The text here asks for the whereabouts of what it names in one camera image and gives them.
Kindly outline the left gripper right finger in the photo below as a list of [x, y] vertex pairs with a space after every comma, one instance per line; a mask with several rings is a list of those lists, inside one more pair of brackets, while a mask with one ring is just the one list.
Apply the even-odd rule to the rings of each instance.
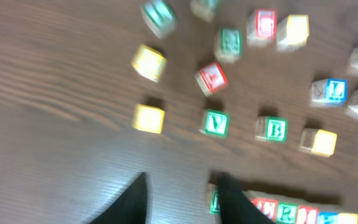
[[229, 173], [218, 175], [216, 190], [222, 224], [274, 224], [242, 193]]

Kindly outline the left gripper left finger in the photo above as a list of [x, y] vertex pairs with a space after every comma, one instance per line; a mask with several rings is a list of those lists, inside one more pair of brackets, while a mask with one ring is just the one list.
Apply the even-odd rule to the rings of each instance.
[[148, 223], [148, 174], [139, 175], [108, 206], [95, 215], [89, 224]]

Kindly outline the green N block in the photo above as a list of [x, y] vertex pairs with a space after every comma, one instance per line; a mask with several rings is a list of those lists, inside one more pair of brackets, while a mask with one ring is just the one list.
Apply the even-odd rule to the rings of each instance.
[[219, 196], [214, 184], [208, 184], [207, 203], [210, 214], [220, 214]]

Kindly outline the red E block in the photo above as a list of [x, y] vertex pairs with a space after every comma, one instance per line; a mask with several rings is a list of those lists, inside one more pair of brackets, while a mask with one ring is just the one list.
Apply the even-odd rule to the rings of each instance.
[[257, 191], [245, 191], [245, 195], [251, 202], [269, 219], [276, 220], [278, 200], [270, 194]]

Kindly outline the green R block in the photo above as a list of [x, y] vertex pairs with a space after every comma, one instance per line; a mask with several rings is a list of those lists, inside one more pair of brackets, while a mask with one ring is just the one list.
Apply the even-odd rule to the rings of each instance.
[[279, 202], [276, 214], [276, 223], [295, 224], [298, 205], [293, 203]]

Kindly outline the red I block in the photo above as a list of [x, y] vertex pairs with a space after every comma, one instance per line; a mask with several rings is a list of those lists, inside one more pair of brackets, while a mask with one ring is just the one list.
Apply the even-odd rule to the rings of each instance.
[[296, 224], [316, 224], [318, 221], [319, 209], [301, 205], [296, 214]]

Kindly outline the blue P block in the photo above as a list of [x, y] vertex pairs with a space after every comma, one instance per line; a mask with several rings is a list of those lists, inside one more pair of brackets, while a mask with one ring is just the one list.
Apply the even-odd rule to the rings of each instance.
[[338, 212], [319, 212], [317, 224], [338, 224]]

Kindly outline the green V block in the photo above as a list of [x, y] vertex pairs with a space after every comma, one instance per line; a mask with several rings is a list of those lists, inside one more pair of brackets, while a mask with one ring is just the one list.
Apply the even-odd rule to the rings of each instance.
[[226, 138], [230, 116], [223, 111], [207, 109], [203, 113], [200, 132], [214, 137]]

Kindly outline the green B block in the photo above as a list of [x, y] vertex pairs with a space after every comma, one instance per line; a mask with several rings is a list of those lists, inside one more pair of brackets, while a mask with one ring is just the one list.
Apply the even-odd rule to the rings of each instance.
[[274, 116], [259, 116], [255, 125], [255, 138], [260, 141], [284, 143], [287, 140], [288, 120]]

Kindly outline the yellow K block left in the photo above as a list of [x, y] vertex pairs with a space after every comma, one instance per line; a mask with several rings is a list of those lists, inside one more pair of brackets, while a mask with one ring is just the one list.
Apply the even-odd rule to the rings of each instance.
[[139, 131], [160, 134], [164, 118], [164, 110], [149, 105], [137, 104], [135, 106], [132, 127]]

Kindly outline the yellow O block bottom row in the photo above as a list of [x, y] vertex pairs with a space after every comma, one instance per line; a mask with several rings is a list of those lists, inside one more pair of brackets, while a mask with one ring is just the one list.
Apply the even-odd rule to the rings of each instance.
[[305, 128], [299, 150], [308, 154], [330, 157], [334, 154], [337, 134], [323, 129]]

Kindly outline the red A block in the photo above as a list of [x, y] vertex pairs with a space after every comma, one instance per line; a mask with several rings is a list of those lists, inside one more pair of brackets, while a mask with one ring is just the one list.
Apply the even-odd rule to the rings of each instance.
[[196, 72], [195, 78], [205, 96], [215, 94], [228, 85], [222, 67], [217, 61], [213, 61], [200, 68]]

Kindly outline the blue L block centre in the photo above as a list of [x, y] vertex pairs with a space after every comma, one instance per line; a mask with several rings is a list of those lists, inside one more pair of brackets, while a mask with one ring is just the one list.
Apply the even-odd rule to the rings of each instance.
[[327, 78], [311, 84], [310, 106], [332, 107], [341, 106], [348, 99], [348, 84], [345, 79]]

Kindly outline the yellow C block left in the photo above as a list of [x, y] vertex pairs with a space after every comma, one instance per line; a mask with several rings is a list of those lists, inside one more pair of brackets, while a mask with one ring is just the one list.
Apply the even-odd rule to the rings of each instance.
[[158, 83], [167, 64], [167, 59], [157, 50], [140, 45], [131, 65], [142, 77]]

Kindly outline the green Z block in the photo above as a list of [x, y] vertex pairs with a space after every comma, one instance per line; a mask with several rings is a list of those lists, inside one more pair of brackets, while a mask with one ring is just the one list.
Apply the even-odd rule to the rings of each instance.
[[242, 31], [227, 27], [219, 29], [214, 55], [221, 63], [236, 63], [242, 57]]

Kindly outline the red U block top row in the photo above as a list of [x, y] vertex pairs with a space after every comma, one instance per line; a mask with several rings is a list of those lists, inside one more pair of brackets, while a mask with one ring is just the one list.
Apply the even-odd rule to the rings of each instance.
[[247, 45], [265, 47], [276, 38], [277, 11], [256, 9], [247, 21]]

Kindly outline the yellow S block top row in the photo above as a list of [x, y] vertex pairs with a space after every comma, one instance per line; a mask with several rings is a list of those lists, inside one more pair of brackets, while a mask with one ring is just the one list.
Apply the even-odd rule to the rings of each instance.
[[306, 14], [290, 14], [277, 25], [276, 49], [279, 52], [293, 52], [307, 43], [309, 17]]

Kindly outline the green L block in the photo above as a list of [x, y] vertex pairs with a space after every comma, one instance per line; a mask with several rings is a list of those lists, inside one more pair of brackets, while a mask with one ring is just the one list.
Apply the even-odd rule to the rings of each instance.
[[166, 38], [175, 30], [177, 18], [164, 0], [147, 1], [140, 9], [145, 23], [159, 39]]

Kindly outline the green J block far left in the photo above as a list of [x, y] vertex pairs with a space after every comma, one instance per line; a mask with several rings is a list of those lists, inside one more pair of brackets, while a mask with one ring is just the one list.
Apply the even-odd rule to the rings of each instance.
[[206, 21], [211, 22], [214, 19], [220, 0], [191, 0], [190, 8], [192, 13]]

